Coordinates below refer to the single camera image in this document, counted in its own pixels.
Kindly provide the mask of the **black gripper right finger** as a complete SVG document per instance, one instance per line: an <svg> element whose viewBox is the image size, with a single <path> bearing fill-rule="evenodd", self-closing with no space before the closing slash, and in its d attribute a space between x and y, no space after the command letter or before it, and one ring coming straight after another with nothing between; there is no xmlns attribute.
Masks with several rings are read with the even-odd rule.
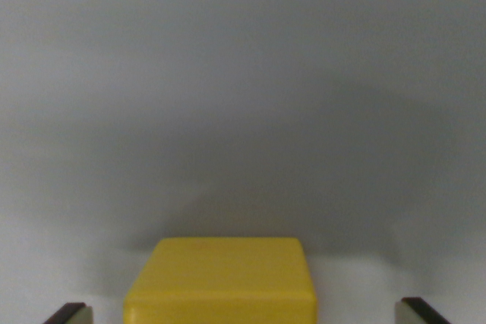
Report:
<svg viewBox="0 0 486 324"><path fill-rule="evenodd" d="M395 324L450 324L421 297L403 297L394 306Z"/></svg>

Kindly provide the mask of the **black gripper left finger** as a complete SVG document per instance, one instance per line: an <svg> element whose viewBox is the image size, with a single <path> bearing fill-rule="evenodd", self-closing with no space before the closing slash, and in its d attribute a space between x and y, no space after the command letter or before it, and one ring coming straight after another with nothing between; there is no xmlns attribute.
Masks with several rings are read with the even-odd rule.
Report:
<svg viewBox="0 0 486 324"><path fill-rule="evenodd" d="M44 324L93 324L93 308L85 303L66 303Z"/></svg>

